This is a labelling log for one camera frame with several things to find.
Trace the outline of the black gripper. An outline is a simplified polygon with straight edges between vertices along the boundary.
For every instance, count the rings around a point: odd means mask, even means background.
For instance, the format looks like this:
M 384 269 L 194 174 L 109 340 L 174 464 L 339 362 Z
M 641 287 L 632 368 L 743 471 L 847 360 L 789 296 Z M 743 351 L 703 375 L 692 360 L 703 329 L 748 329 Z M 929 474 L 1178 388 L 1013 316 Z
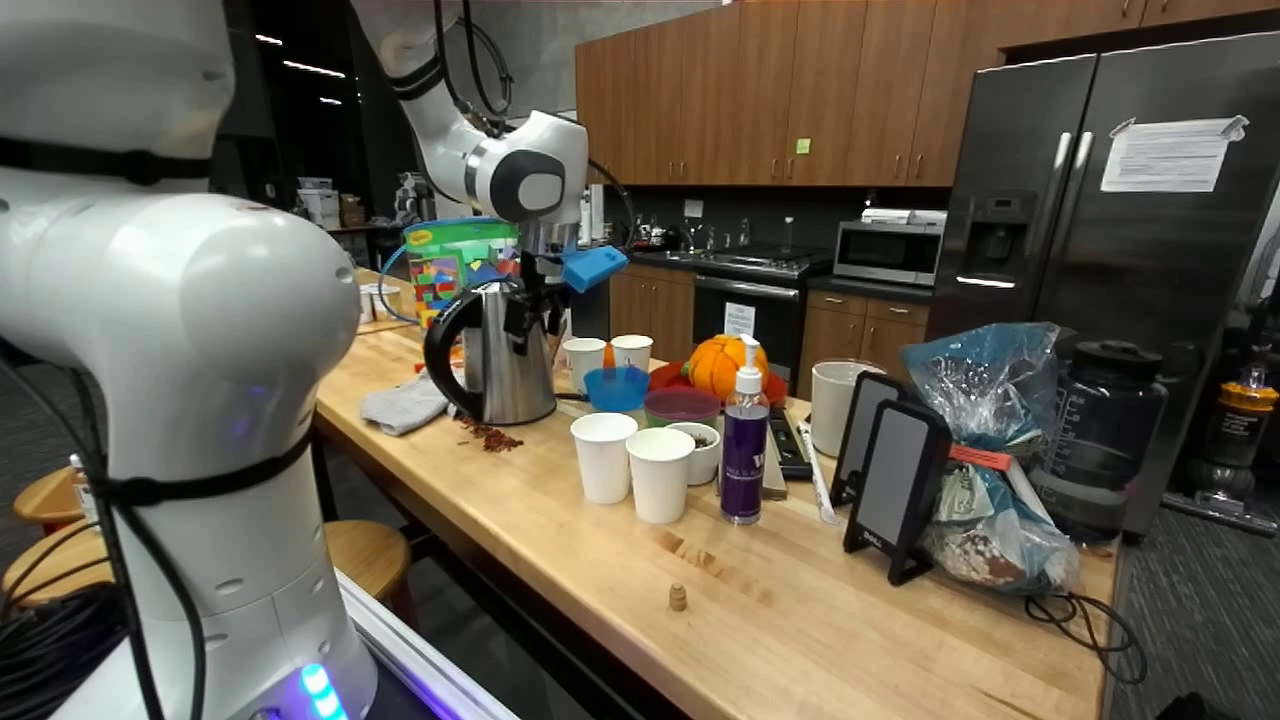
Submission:
M 566 280 L 569 228 L 533 220 L 520 228 L 520 287 L 540 296 L 540 329 L 548 340 L 566 340 L 572 324 L 572 287 Z

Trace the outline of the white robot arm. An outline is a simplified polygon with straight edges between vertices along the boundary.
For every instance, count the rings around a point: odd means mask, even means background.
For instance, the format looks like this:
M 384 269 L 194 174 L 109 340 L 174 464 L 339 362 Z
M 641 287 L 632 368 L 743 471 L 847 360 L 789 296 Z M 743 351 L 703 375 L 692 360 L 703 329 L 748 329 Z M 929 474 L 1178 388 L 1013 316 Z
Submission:
M 318 382 L 360 324 L 347 251 L 210 182 L 223 0 L 0 0 L 0 331 L 84 373 L 129 639 L 57 720 L 365 720 L 312 474 Z

